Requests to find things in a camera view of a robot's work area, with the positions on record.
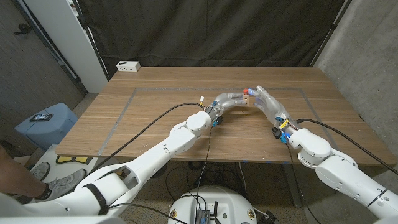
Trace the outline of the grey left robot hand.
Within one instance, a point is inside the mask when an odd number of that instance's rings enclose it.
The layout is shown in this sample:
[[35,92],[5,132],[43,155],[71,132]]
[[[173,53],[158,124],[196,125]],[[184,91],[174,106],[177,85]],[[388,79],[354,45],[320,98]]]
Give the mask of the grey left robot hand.
[[222,93],[213,100],[212,104],[205,109],[205,112],[210,116],[210,119],[214,121],[232,107],[246,104],[247,102],[243,100],[242,92]]

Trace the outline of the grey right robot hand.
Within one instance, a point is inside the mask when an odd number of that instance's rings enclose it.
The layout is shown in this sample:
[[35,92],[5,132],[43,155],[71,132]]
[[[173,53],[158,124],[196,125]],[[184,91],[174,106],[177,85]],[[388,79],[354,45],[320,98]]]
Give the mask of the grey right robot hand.
[[277,99],[271,96],[263,87],[248,89],[248,93],[256,97],[254,105],[258,107],[270,121],[270,123],[283,131],[296,131],[301,129],[299,124],[289,115],[285,107]]

